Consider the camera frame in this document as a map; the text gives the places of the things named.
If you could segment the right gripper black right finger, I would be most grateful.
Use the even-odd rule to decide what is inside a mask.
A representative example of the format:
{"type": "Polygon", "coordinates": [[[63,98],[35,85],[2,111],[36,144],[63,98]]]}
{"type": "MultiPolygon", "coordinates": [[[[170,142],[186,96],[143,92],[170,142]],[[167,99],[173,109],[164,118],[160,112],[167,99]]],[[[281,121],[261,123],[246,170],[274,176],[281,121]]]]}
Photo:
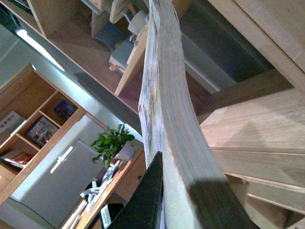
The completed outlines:
{"type": "Polygon", "coordinates": [[[257,229],[228,181],[200,180],[188,189],[203,229],[257,229]]]}

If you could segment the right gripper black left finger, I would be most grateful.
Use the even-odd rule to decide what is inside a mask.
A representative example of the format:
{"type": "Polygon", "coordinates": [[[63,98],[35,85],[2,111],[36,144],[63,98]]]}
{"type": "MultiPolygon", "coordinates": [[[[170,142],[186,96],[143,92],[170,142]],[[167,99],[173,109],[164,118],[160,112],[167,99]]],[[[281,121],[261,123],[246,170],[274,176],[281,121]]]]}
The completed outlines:
{"type": "Polygon", "coordinates": [[[158,229],[163,199],[163,155],[158,151],[110,229],[158,229]]]}

